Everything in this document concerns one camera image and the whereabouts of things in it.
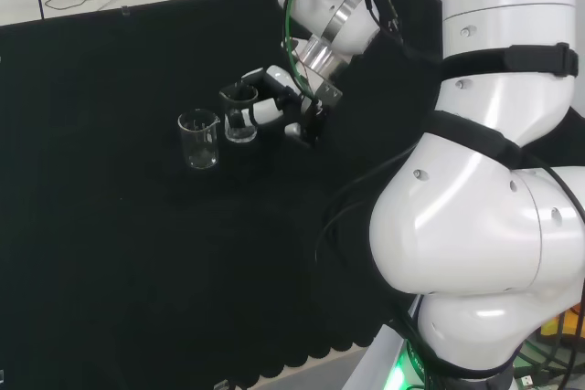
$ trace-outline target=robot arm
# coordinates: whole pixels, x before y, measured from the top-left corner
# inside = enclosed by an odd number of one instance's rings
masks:
[[[292,1],[294,19],[337,55],[362,54],[378,32],[366,0]],[[574,48],[575,4],[443,0],[444,56]],[[476,70],[446,78],[436,110],[520,147],[555,128],[572,100],[575,73]],[[585,202],[585,172],[558,173]],[[544,172],[510,171],[431,133],[378,199],[370,223],[374,260],[387,282],[429,295],[420,309],[423,338],[440,358],[476,371],[505,364],[536,327],[580,301],[584,243],[574,205]]]

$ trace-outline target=black cloth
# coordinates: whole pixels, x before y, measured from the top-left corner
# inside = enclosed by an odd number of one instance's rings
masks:
[[[439,3],[393,2],[439,52]],[[315,272],[314,242],[328,196],[418,138],[439,71],[379,37],[314,150],[222,140],[213,172],[183,164],[178,115],[220,113],[221,87],[282,65],[281,19],[275,0],[181,0],[0,28],[6,389],[252,385],[368,345],[376,304],[408,303],[372,266],[369,205],[339,233],[371,288],[326,253]]]

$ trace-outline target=green light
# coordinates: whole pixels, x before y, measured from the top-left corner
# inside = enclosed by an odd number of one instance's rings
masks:
[[[403,384],[404,372],[402,372],[399,364],[397,364],[396,367],[392,369],[392,372],[390,372],[386,385],[384,385],[384,390],[400,390]]]

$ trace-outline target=glass beaker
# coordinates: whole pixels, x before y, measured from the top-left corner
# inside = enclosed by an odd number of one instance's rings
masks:
[[[218,116],[207,110],[192,110],[179,116],[183,155],[187,166],[207,169],[218,162]]]
[[[257,129],[245,118],[242,111],[258,102],[258,90],[243,82],[236,83],[219,92],[225,113],[226,138],[235,143],[247,143],[256,138]]]

